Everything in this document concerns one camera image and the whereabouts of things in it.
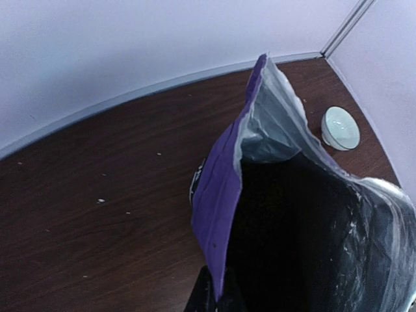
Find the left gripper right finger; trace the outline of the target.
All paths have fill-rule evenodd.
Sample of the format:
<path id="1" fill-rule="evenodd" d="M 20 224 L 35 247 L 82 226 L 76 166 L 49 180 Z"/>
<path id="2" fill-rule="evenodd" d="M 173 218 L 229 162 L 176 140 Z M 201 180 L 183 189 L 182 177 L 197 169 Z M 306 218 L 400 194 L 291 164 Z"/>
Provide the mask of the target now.
<path id="1" fill-rule="evenodd" d="M 219 312 L 248 312 L 238 286 L 235 272 L 227 267 L 224 276 L 224 291 L 217 302 Z"/>

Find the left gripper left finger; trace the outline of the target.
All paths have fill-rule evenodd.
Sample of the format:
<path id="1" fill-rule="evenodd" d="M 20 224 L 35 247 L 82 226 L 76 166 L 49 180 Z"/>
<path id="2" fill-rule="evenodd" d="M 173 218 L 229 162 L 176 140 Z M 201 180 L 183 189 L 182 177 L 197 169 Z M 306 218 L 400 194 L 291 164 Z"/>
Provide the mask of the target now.
<path id="1" fill-rule="evenodd" d="M 211 273 L 203 266 L 198 274 L 184 312 L 215 312 L 216 302 Z"/>

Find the purple pet food bag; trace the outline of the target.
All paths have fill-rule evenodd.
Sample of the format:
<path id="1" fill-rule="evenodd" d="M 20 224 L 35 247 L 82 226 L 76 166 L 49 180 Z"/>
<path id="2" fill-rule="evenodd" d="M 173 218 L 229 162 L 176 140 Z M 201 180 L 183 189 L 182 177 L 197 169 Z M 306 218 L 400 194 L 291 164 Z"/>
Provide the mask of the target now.
<path id="1" fill-rule="evenodd" d="M 414 205 L 328 155 L 268 55 L 189 197 L 216 311 L 227 267 L 248 311 L 409 311 L 415 301 Z"/>

